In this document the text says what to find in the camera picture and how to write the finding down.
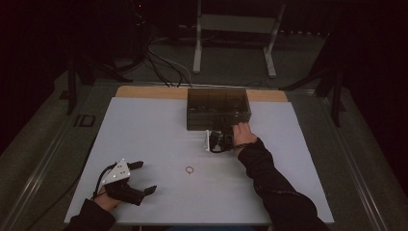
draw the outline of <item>floor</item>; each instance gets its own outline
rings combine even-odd
[[[205,42],[201,72],[192,74],[194,43],[158,38],[151,50],[175,62],[194,87],[247,87],[276,90],[307,76],[324,38],[278,36],[272,53],[277,77],[271,79],[260,41],[222,39]],[[117,59],[118,64],[126,60]],[[124,76],[134,85],[163,86],[147,61]],[[160,66],[174,85],[176,71]],[[187,80],[182,86],[187,87]],[[316,98],[318,82],[287,92],[326,191],[335,223],[331,230],[407,230],[408,201],[346,89],[343,90],[341,128],[328,114],[329,98]],[[110,99],[123,84],[100,76],[93,86],[78,88],[78,105],[66,115],[66,74],[56,90],[21,130],[0,161],[2,230],[61,230],[79,172],[103,121]],[[91,127],[75,125],[78,116],[95,116]],[[131,230],[116,225],[113,230]]]

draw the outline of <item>person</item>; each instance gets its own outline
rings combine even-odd
[[[273,158],[264,143],[251,132],[248,123],[233,126],[234,149],[238,160],[253,180],[256,194],[264,203],[274,228],[278,231],[329,230],[318,217],[315,204],[297,192],[291,183],[274,167]],[[108,197],[102,188],[93,201],[85,200],[81,212],[71,219],[65,231],[109,230],[115,223],[113,210],[120,201]]]

